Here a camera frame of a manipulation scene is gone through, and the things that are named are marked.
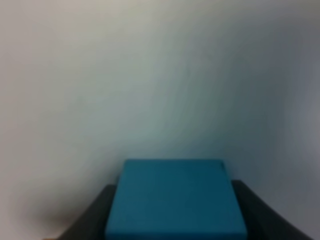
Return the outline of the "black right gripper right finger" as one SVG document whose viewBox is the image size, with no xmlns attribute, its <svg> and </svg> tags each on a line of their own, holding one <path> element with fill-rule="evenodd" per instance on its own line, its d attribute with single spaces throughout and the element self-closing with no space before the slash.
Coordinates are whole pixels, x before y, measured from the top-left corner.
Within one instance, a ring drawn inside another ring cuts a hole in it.
<svg viewBox="0 0 320 240">
<path fill-rule="evenodd" d="M 310 240 L 241 180 L 232 180 L 237 201 L 247 228 L 249 240 Z"/>
</svg>

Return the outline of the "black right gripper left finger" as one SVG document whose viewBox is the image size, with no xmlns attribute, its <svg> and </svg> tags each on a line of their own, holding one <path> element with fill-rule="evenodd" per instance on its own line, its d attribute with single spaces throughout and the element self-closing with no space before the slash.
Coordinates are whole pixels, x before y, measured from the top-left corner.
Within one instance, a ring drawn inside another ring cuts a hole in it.
<svg viewBox="0 0 320 240">
<path fill-rule="evenodd" d="M 59 237 L 59 240 L 105 240 L 117 186 L 108 184 L 84 213 Z"/>
</svg>

